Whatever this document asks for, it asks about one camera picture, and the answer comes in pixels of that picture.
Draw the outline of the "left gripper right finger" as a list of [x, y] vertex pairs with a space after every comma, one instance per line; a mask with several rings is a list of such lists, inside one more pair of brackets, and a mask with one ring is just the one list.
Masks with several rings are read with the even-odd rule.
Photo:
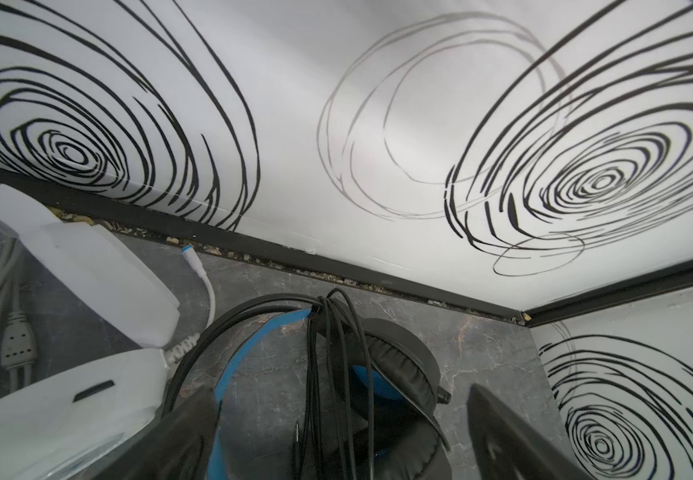
[[588, 479], [580, 466], [490, 390], [474, 384], [468, 424], [483, 479]]

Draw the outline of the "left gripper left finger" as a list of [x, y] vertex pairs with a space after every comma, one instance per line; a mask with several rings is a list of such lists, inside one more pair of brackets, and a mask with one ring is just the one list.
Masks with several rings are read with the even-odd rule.
[[106, 466], [96, 479], [204, 479], [220, 418], [214, 392], [202, 388]]

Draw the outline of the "white headphones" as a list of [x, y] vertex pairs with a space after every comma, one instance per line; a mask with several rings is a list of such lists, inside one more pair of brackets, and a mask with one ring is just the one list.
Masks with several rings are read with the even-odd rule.
[[64, 222], [0, 184], [0, 479], [96, 479], [158, 424], [166, 384], [216, 317], [192, 247], [180, 300], [108, 228]]

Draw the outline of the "black headphones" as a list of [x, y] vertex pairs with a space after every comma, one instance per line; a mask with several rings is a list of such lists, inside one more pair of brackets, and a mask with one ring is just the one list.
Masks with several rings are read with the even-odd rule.
[[450, 443], [435, 416], [451, 396], [440, 384], [436, 357], [399, 324], [360, 316], [340, 288], [320, 297], [263, 295], [214, 318], [180, 360], [162, 412], [174, 410], [194, 364], [222, 334], [260, 316], [268, 319], [236, 348], [214, 399], [224, 402], [234, 372], [266, 334], [304, 323], [306, 402], [304, 422], [294, 430], [292, 477], [452, 478]]

